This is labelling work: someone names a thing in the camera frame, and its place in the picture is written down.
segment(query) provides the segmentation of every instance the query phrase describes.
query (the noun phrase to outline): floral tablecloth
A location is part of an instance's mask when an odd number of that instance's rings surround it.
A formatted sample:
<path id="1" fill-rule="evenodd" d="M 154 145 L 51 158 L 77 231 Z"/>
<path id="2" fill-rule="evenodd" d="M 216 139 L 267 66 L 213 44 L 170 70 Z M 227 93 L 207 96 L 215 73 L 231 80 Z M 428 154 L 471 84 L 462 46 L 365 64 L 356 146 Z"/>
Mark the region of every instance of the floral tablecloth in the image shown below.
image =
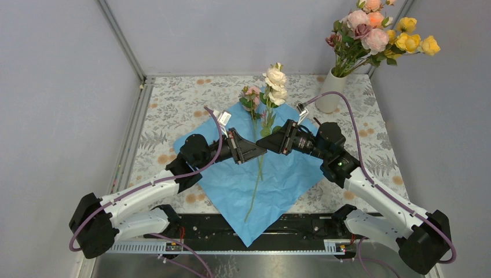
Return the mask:
<path id="1" fill-rule="evenodd" d="M 162 171 L 176 157 L 174 141 L 192 131 L 209 118 L 203 107 L 226 109 L 237 103 L 244 86 L 263 86 L 262 76 L 178 76 L 158 77 L 155 80 L 138 150 L 131 172 L 133 186 Z M 319 92 L 323 76 L 291 75 L 286 84 L 287 104 L 294 106 Z M 353 109 L 366 167 L 388 187 L 407 197 L 404 182 L 390 145 L 385 123 L 368 75 L 351 75 L 344 91 Z M 331 114 L 323 114 L 309 106 L 309 119 L 337 122 L 346 137 L 345 148 L 358 156 L 353 127 L 346 105 L 342 102 Z M 195 185 L 179 195 L 151 204 L 170 204 L 177 213 L 219 213 L 205 192 Z M 332 213 L 344 204 L 364 211 L 375 211 L 352 192 L 323 179 L 301 196 L 289 213 Z"/>

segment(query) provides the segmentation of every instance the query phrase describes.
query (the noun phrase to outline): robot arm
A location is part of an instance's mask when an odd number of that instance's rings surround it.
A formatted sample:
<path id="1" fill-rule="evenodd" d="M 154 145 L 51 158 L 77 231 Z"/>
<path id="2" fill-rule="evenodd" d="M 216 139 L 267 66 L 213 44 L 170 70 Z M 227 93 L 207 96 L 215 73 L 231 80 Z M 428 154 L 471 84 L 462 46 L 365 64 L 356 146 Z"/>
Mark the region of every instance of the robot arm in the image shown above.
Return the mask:
<path id="1" fill-rule="evenodd" d="M 219 155 L 215 163 L 232 158 L 237 164 L 266 153 L 266 149 L 243 139 L 234 128 L 222 136 L 222 142 L 221 149 L 218 149 L 218 142 L 208 145 L 202 135 L 193 134 L 186 139 L 176 159 L 151 179 L 101 198 L 96 198 L 94 193 L 84 196 L 69 223 L 73 233 L 91 214 L 105 206 L 76 237 L 85 257 L 90 259 L 105 253 L 117 240 L 161 233 L 171 223 L 178 222 L 179 216 L 170 206 L 157 206 L 151 211 L 147 210 L 156 201 L 192 187 L 202 176 L 195 174 L 176 180 L 159 180 L 203 168 L 212 161 L 217 152 Z"/>
<path id="2" fill-rule="evenodd" d="M 365 200 L 385 220 L 364 214 L 356 207 L 345 205 L 333 217 L 344 222 L 355 234 L 369 237 L 398 252 L 402 260 L 414 271 L 426 274 L 450 249 L 440 235 L 415 215 L 402 209 L 382 191 L 409 207 L 414 214 L 422 215 L 450 238 L 448 218 L 440 211 L 430 214 L 393 192 L 375 176 L 369 181 L 360 161 L 345 149 L 346 138 L 337 123 L 323 123 L 314 136 L 307 128 L 293 120 L 275 133 L 260 139 L 257 145 L 276 153 L 288 155 L 292 150 L 321 159 L 324 176 L 341 188 L 352 191 Z"/>

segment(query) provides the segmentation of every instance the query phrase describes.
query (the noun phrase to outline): white vase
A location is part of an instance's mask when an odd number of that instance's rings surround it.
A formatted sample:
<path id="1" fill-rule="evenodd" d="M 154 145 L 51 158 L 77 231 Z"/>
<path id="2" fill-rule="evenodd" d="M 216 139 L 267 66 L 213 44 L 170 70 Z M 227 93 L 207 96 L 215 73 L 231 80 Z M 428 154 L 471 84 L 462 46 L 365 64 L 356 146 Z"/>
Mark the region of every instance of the white vase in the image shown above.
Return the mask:
<path id="1" fill-rule="evenodd" d="M 335 77 L 332 74 L 333 69 L 329 71 L 329 74 L 325 78 L 324 84 L 319 94 L 330 92 L 330 91 L 343 93 L 346 85 L 346 79 L 348 76 Z M 338 107 L 339 100 L 341 100 L 341 97 L 338 96 L 337 94 L 329 94 L 327 96 L 319 98 L 316 101 L 316 107 L 323 113 L 333 113 L 334 110 L 336 110 L 336 108 Z"/>

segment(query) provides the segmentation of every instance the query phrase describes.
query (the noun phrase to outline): blue tissue paper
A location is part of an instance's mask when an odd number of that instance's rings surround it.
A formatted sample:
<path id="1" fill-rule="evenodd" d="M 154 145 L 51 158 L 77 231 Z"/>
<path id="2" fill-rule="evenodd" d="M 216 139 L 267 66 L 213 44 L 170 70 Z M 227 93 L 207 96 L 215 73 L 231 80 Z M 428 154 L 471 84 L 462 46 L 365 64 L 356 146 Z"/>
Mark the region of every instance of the blue tissue paper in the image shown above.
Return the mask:
<path id="1" fill-rule="evenodd" d="M 265 109 L 260 104 L 259 112 Z M 246 140 L 255 142 L 254 129 L 249 112 L 240 103 L 227 110 L 232 114 L 226 128 L 235 127 Z M 274 109 L 275 126 L 283 126 L 288 119 L 298 120 L 295 109 L 284 104 Z M 302 122 L 313 134 L 317 133 L 308 120 Z M 261 126 L 258 123 L 257 139 Z M 202 134 L 208 143 L 218 140 L 218 131 L 213 119 L 209 119 L 189 134 L 174 143 L 178 150 L 191 134 Z M 244 219 L 251 206 L 252 194 L 256 185 L 259 164 L 257 159 L 237 165 L 233 159 L 216 163 L 201 174 L 199 184 L 206 195 L 220 211 L 244 244 L 249 247 L 272 223 L 288 211 L 298 197 L 324 178 L 320 159 L 292 151 L 288 156 L 268 151 L 263 161 L 263 181 L 259 180 L 254 206 L 247 222 Z"/>

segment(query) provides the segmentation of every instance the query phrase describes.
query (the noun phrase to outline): gray wall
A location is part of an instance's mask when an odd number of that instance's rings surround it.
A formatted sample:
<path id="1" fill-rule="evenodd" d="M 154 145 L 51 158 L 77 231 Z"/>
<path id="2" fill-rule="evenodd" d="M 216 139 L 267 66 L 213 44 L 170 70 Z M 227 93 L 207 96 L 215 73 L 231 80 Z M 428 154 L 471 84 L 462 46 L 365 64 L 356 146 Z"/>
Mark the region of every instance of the gray wall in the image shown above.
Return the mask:
<path id="1" fill-rule="evenodd" d="M 139 81 L 95 0 L 2 1 L 0 277 L 70 277 L 68 221 L 105 194 Z"/>
<path id="2" fill-rule="evenodd" d="M 416 1 L 416 31 L 441 52 L 401 57 L 372 78 L 409 197 L 450 218 L 458 258 L 442 265 L 445 278 L 491 273 L 489 12 L 488 0 Z"/>
<path id="3" fill-rule="evenodd" d="M 108 2 L 142 69 L 173 75 L 259 74 L 277 61 L 290 74 L 327 73 L 334 54 L 324 38 L 356 8 L 356 0 Z"/>

